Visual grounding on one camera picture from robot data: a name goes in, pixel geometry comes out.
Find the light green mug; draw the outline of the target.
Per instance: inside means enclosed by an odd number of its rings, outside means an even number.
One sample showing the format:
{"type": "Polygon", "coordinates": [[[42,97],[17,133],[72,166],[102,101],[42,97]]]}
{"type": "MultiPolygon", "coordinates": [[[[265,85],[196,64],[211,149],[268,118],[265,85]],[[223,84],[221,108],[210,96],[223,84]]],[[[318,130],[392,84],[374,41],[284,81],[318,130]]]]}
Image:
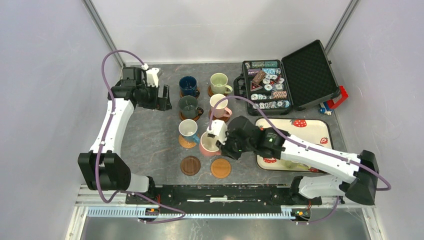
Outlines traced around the light green mug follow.
{"type": "Polygon", "coordinates": [[[214,95],[228,95],[233,92],[229,79],[224,73],[215,73],[210,77],[210,89],[214,95]]]}

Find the orange coaster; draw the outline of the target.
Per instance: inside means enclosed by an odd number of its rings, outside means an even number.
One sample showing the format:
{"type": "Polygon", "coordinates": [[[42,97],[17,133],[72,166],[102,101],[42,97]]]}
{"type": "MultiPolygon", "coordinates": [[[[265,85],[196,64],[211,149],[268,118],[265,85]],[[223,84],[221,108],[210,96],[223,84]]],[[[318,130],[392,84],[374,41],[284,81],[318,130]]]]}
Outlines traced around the orange coaster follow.
{"type": "Polygon", "coordinates": [[[212,175],[219,179],[228,177],[231,173],[231,164],[224,158],[214,160],[210,166],[212,175]]]}

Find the peach pink mug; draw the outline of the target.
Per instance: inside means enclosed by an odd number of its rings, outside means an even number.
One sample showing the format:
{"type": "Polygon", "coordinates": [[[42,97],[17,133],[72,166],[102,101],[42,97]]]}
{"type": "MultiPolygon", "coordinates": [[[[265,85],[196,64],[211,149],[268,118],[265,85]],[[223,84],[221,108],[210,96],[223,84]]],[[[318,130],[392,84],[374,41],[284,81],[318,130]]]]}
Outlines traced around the peach pink mug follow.
{"type": "Polygon", "coordinates": [[[204,132],[200,137],[199,150],[206,157],[214,157],[221,155],[221,150],[216,145],[218,138],[211,137],[207,132],[204,132]]]}

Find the yellow green mug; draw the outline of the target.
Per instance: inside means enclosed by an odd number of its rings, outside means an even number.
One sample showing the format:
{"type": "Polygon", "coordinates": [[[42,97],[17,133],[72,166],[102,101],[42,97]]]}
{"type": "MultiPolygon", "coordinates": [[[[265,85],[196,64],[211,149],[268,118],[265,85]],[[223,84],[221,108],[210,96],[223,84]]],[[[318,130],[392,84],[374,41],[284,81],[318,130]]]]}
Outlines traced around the yellow green mug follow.
{"type": "Polygon", "coordinates": [[[289,169],[291,171],[309,171],[310,166],[305,165],[303,163],[293,162],[286,160],[283,164],[286,169],[289,169]]]}

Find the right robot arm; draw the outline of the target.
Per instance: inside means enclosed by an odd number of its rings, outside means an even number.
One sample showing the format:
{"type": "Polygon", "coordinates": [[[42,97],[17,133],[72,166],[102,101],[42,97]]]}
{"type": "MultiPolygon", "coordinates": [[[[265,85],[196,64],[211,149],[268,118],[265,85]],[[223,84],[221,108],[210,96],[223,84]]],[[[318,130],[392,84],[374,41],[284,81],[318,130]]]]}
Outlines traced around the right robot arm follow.
{"type": "Polygon", "coordinates": [[[311,166],[325,174],[315,177],[297,176],[289,189],[289,199],[302,204],[307,199],[337,196],[366,206],[374,205],[380,177],[376,156],[337,151],[304,140],[264,118],[265,126],[238,116],[226,123],[213,120],[207,127],[215,136],[221,155],[239,159],[242,153],[253,152],[263,158],[274,158],[311,166]]]}

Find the dark blue mug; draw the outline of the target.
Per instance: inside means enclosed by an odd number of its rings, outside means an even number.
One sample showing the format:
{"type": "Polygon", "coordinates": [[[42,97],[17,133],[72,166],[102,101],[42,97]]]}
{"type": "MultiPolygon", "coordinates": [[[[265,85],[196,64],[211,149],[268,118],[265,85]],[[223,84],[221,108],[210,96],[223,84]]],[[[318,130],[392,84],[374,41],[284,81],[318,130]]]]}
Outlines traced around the dark blue mug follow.
{"type": "Polygon", "coordinates": [[[182,97],[192,96],[197,98],[200,95],[197,80],[193,76],[184,76],[179,80],[180,95],[182,97]]]}

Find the light cork coaster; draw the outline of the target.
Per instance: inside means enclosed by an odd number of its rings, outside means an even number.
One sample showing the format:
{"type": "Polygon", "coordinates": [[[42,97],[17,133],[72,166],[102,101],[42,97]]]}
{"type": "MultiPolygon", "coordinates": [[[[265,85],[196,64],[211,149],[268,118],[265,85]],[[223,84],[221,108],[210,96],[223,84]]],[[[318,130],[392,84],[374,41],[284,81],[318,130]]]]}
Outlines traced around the light cork coaster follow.
{"type": "Polygon", "coordinates": [[[178,142],[185,149],[191,149],[197,145],[194,141],[186,140],[182,135],[178,136],[178,142]]]}

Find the wooden coaster three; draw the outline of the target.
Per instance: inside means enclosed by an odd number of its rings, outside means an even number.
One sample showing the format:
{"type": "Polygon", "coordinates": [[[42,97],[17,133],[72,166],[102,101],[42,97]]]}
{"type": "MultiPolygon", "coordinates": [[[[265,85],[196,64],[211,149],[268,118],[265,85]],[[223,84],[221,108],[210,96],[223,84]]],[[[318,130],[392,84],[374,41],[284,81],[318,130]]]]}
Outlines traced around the wooden coaster three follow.
{"type": "MultiPolygon", "coordinates": [[[[208,118],[210,118],[211,115],[212,115],[212,110],[210,109],[209,112],[208,112],[208,118]]],[[[220,118],[217,118],[217,117],[213,116],[212,117],[212,120],[213,121],[214,120],[221,120],[221,121],[224,121],[226,123],[226,122],[228,122],[230,120],[230,118],[231,118],[230,116],[223,116],[223,117],[220,117],[220,118]]]]}

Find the light blue mug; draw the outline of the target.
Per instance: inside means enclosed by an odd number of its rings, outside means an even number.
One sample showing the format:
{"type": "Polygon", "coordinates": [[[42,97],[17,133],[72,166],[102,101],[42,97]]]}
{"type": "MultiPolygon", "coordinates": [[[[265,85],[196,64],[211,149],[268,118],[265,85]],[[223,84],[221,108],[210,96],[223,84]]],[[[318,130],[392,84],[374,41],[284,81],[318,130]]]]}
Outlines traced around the light blue mug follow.
{"type": "Polygon", "coordinates": [[[186,141],[195,144],[200,143],[200,138],[198,136],[198,125],[196,121],[192,119],[183,120],[178,126],[178,131],[186,141]]]}

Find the wooden coaster one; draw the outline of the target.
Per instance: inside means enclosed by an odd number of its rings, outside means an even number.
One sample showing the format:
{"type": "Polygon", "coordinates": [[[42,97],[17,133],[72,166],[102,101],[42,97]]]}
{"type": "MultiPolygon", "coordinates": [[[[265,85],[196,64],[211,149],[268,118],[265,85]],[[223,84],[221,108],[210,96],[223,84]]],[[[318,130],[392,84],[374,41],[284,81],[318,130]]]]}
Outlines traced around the wooden coaster one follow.
{"type": "Polygon", "coordinates": [[[183,91],[180,90],[179,91],[179,96],[180,96],[180,98],[190,97],[190,98],[197,99],[200,96],[200,91],[199,90],[195,90],[194,91],[194,95],[190,95],[190,94],[184,94],[183,91]]]}

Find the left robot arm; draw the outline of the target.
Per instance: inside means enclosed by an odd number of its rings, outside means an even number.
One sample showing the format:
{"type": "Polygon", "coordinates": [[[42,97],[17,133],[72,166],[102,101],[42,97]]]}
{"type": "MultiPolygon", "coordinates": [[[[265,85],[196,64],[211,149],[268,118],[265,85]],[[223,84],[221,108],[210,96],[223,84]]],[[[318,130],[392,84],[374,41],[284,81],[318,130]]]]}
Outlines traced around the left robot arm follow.
{"type": "Polygon", "coordinates": [[[100,132],[88,152],[77,159],[85,183],[90,190],[137,192],[145,204],[153,203],[157,190],[153,179],[132,173],[121,158],[122,141],[127,124],[136,107],[167,111],[172,109],[169,86],[160,93],[160,68],[129,66],[122,78],[110,87],[107,110],[100,132]]]}

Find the grey green mug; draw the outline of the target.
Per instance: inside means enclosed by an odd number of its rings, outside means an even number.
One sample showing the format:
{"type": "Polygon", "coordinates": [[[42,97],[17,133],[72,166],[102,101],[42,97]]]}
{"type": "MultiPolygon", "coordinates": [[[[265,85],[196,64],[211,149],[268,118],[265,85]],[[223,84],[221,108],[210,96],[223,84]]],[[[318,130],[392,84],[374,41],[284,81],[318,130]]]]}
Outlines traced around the grey green mug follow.
{"type": "Polygon", "coordinates": [[[197,121],[204,113],[204,110],[199,106],[198,100],[191,97],[181,98],[178,101],[178,108],[182,120],[191,119],[197,121]]]}

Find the wooden coaster two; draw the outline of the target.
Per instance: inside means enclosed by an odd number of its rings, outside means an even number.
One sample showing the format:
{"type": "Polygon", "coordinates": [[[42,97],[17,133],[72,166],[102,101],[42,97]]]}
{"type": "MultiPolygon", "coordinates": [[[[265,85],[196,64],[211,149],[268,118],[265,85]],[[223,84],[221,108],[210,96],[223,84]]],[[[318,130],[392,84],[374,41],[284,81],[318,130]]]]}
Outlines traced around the wooden coaster two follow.
{"type": "Polygon", "coordinates": [[[227,89],[225,87],[215,87],[210,85],[208,88],[208,94],[211,98],[221,99],[228,95],[226,93],[227,89]]]}

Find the dark walnut coaster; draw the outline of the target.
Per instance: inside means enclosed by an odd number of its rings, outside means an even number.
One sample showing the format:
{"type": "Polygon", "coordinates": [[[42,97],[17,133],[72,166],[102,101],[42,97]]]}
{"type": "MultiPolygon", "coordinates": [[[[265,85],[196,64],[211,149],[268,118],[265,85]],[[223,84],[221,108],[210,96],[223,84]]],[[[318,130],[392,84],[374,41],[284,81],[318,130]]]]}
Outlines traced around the dark walnut coaster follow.
{"type": "Polygon", "coordinates": [[[195,156],[187,156],[180,163],[180,170],[187,176],[196,175],[201,169],[201,162],[195,156]]]}

